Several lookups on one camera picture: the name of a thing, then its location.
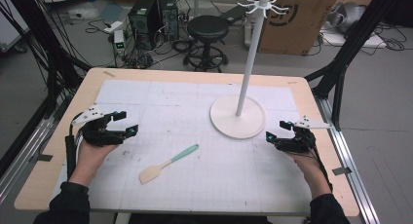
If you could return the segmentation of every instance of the table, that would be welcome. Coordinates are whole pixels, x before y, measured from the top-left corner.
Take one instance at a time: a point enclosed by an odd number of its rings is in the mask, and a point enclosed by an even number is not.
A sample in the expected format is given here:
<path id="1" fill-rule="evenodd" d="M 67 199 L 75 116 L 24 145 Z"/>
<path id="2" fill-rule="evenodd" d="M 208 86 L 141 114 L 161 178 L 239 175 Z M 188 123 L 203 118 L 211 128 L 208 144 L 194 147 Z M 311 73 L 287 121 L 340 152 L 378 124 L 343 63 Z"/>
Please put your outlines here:
<path id="1" fill-rule="evenodd" d="M 177 71 L 150 71 L 150 70 L 124 70 L 94 68 L 89 71 L 79 91 L 74 96 L 71 104 L 62 117 L 54 135 L 45 148 L 44 154 L 53 155 L 50 162 L 38 162 L 21 189 L 15 206 L 18 209 L 47 209 L 53 190 L 60 173 L 61 165 L 65 161 L 64 137 L 67 135 L 68 126 L 73 116 L 91 106 L 105 80 L 132 80 L 174 83 L 206 83 L 206 84 L 240 84 L 243 75 L 217 74 Z M 295 100 L 300 116 L 306 115 L 315 120 L 321 120 L 317 105 L 313 99 L 310 87 L 304 78 L 258 76 L 250 78 L 251 86 L 283 87 L 289 88 Z M 334 184 L 334 195 L 342 205 L 346 215 L 357 216 L 359 213 L 356 200 L 345 175 L 334 175 L 332 170 L 341 166 L 327 130 L 313 130 L 317 138 L 319 153 L 329 173 L 330 181 Z M 260 215 L 297 215 L 301 213 L 279 213 L 270 210 L 259 213 Z"/>

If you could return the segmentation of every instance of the wooden spatula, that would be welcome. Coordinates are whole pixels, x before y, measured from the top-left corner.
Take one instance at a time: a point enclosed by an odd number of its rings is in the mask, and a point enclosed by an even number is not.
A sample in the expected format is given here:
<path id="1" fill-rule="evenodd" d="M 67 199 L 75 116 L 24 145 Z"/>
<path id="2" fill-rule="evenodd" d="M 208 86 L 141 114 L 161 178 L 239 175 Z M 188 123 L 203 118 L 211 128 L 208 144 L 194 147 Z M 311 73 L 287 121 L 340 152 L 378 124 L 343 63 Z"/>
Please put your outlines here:
<path id="1" fill-rule="evenodd" d="M 172 159 L 164 162 L 161 165 L 155 165 L 155 166 L 150 166 L 147 167 L 146 169 L 144 169 L 140 174 L 139 174 L 139 180 L 140 183 L 145 184 L 147 182 L 149 182 L 150 180 L 158 177 L 158 175 L 161 173 L 162 168 L 166 167 L 167 165 L 175 162 L 178 159 L 181 159 L 183 157 L 185 157 L 186 155 L 194 152 L 195 150 L 197 150 L 200 147 L 200 145 L 198 144 L 194 144 L 191 147 L 185 149 L 184 151 L 182 151 L 181 153 L 179 153 L 178 155 L 176 155 L 175 157 L 173 157 Z"/>

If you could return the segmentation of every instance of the black stool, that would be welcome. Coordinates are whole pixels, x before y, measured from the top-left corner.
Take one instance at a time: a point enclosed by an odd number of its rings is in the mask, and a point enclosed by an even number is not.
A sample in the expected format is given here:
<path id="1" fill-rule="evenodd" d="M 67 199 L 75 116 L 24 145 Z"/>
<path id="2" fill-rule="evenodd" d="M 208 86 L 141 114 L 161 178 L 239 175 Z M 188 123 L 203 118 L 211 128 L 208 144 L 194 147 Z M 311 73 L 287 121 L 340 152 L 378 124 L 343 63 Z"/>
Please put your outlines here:
<path id="1" fill-rule="evenodd" d="M 203 45 L 191 48 L 188 55 L 183 59 L 183 63 L 185 65 L 190 63 L 195 67 L 194 71 L 198 71 L 198 69 L 207 71 L 216 68 L 221 73 L 219 66 L 228 64 L 228 57 L 221 50 L 212 47 L 210 44 L 217 41 L 224 44 L 222 39 L 228 34 L 229 30 L 225 19 L 214 16 L 199 16 L 189 21 L 187 30 L 195 42 L 200 41 Z M 203 49 L 203 51 L 201 54 L 198 54 L 200 49 Z M 211 55 L 211 50 L 218 52 L 218 54 Z"/>

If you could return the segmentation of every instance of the white device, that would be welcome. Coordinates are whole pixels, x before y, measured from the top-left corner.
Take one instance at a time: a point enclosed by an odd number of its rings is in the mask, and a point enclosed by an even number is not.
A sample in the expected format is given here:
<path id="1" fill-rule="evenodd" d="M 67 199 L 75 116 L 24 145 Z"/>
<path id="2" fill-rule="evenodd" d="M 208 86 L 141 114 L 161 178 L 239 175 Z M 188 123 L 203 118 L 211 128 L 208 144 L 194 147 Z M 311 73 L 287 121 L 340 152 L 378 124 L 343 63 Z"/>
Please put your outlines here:
<path id="1" fill-rule="evenodd" d="M 123 30 L 115 30 L 113 33 L 113 44 L 115 45 L 118 55 L 123 55 L 125 52 L 125 38 Z"/>

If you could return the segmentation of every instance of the gray floor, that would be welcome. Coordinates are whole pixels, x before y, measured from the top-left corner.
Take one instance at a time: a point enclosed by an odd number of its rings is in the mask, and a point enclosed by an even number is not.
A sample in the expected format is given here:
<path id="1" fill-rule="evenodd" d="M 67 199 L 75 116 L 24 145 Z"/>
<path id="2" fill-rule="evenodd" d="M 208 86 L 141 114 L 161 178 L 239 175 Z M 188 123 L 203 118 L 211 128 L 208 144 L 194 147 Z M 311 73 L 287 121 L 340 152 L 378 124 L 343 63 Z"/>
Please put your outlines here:
<path id="1" fill-rule="evenodd" d="M 94 6 L 102 11 L 107 1 L 96 1 Z M 80 2 L 84 0 L 66 4 L 76 5 Z M 66 9 L 66 4 L 59 6 Z M 125 10 L 119 19 L 123 19 L 129 6 L 124 5 Z M 212 7 L 202 10 L 215 11 Z M 102 33 L 87 34 L 85 29 L 88 27 L 87 21 L 65 25 L 71 42 L 89 63 L 96 66 L 107 64 L 113 57 L 107 36 Z M 407 37 L 405 47 L 413 48 L 413 29 L 401 28 L 400 31 Z M 403 39 L 395 29 L 385 30 L 383 36 Z M 224 73 L 244 73 L 247 49 L 243 46 L 243 39 L 244 31 L 232 27 L 225 39 L 226 46 L 219 46 L 230 59 L 230 63 L 222 67 Z M 168 47 L 163 45 L 159 51 L 167 50 Z M 323 45 L 315 56 L 257 54 L 252 73 L 306 76 L 327 65 L 339 49 Z M 314 47 L 310 54 L 318 50 L 318 47 Z M 174 52 L 165 56 L 151 55 L 159 60 L 174 55 Z M 150 69 L 192 72 L 192 68 L 182 65 L 182 58 L 182 55 L 171 57 Z M 411 50 L 396 52 L 382 49 L 373 56 L 360 52 L 346 75 L 341 127 L 381 223 L 411 223 L 413 220 L 413 132 L 409 128 L 409 123 L 413 121 L 412 62 Z M 31 53 L 0 56 L 1 156 L 46 96 L 45 88 Z M 16 210 L 13 206 L 32 167 L 29 164 L 0 205 L 0 223 L 30 223 L 37 214 L 34 211 Z M 92 223 L 111 223 L 111 219 L 111 213 L 92 215 Z M 302 219 L 277 217 L 271 220 L 275 223 L 301 223 Z M 360 218 L 352 218 L 351 221 L 362 223 Z"/>

